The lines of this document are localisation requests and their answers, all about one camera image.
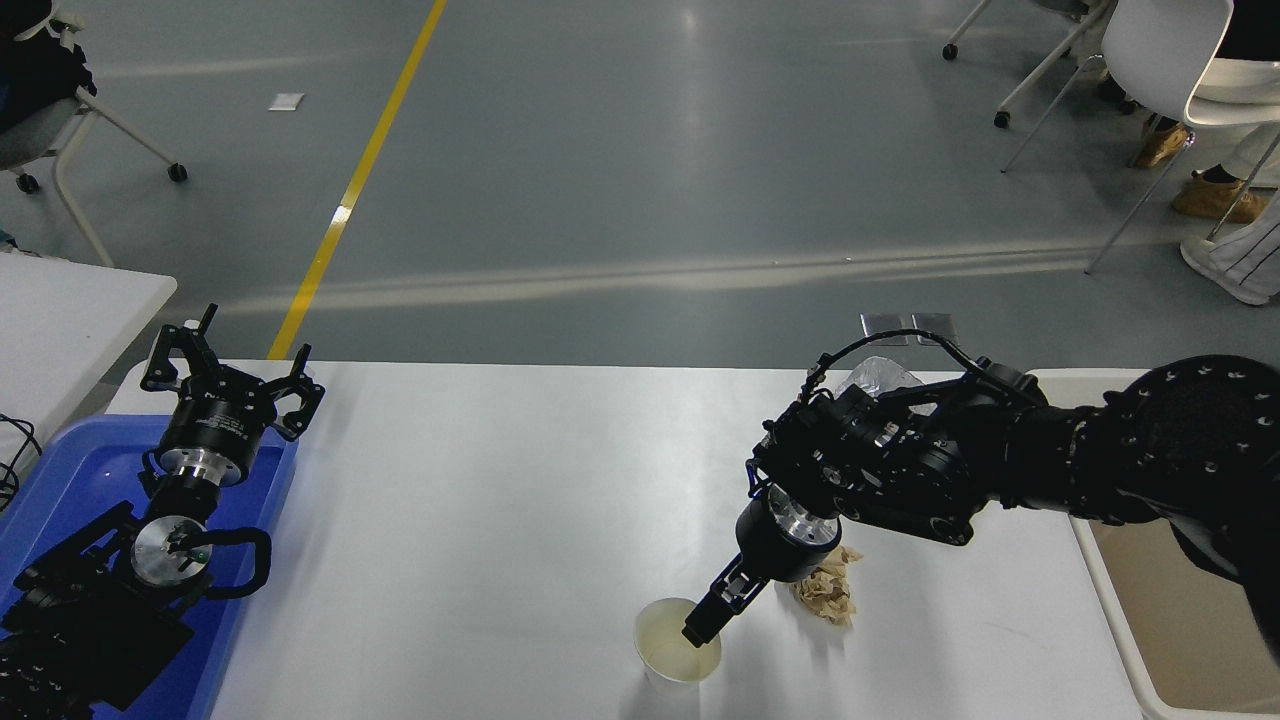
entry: brown crumpled paper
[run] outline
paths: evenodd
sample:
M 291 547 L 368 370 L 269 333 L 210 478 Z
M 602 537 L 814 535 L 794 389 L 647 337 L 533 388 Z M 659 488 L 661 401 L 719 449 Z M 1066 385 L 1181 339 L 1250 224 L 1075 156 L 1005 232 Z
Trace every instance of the brown crumpled paper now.
M 791 583 L 791 589 L 809 612 L 826 618 L 832 625 L 847 628 L 854 612 L 858 612 L 849 594 L 849 564 L 861 559 L 852 548 L 838 546 L 808 578 Z

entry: white table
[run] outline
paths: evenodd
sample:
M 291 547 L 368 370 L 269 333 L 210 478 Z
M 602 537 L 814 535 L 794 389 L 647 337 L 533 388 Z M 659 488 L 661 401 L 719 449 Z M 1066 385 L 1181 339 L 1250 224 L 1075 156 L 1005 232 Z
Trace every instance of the white table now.
M 0 413 L 47 441 L 178 288 L 165 275 L 0 254 Z M 0 424 L 0 461 L 23 437 Z M 29 462 L 33 457 L 24 457 Z
M 140 372 L 109 411 L 170 413 Z M 851 630 L 769 587 L 699 691 L 648 685 L 632 620 L 735 555 L 742 462 L 801 372 L 312 372 L 329 393 L 216 719 L 1140 716 L 1066 516 L 998 507 L 964 548 L 846 524 Z

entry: concrete floor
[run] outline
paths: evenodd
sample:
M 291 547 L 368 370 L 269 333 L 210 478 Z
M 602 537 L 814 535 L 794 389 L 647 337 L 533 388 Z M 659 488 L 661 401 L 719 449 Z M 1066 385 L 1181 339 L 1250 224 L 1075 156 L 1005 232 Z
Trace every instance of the concrete floor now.
M 969 5 L 452 0 L 298 340 L 330 360 L 800 368 L 861 313 L 948 313 L 966 351 L 1021 368 L 1280 364 L 1276 309 L 1178 256 L 1211 225 L 1167 209 L 1180 181 L 1080 273 L 1152 177 L 1123 167 L 1140 115 L 1084 83 L 1000 174 L 1071 63 L 1011 129 L 995 108 L 1066 27 L 996 3 L 946 63 Z M 178 278 L 157 324 L 215 301 L 215 350 L 265 356 L 430 3 L 74 9 L 101 99 L 191 172 L 169 183 L 100 124 L 70 176 L 86 211 L 120 266 Z M 307 96 L 268 113 L 276 92 Z M 1178 174 L 1239 135 L 1204 133 Z M 92 260 L 51 192 L 3 191 L 24 246 Z

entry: white paper cup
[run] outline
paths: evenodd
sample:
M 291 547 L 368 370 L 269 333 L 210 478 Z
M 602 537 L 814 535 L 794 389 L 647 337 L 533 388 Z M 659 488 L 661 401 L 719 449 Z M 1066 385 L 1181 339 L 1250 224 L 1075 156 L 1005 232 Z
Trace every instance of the white paper cup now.
M 650 602 L 636 615 L 636 652 L 644 661 L 653 687 L 663 692 L 682 692 L 698 687 L 719 665 L 719 635 L 703 647 L 694 647 L 680 632 L 694 601 L 667 597 Z

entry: blue plastic tray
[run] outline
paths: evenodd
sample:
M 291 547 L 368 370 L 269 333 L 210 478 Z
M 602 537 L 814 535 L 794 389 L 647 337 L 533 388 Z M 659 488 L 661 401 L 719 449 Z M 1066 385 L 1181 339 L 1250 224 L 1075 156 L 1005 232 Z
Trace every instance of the blue plastic tray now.
M 20 597 L 13 587 L 40 553 L 82 528 L 122 500 L 140 515 L 147 503 L 138 483 L 142 454 L 156 446 L 168 415 L 97 415 L 68 427 L 50 443 L 45 456 L 13 505 L 0 515 L 0 614 Z M 294 443 L 275 430 L 262 446 L 250 477 L 223 491 L 210 529 L 253 525 L 270 532 L 293 478 Z M 247 547 L 215 548 L 210 570 L 218 585 L 239 584 L 253 574 Z M 169 667 L 127 712 L 99 703 L 95 719 L 206 720 L 230 655 L 242 600 L 201 601 L 182 616 L 196 630 Z

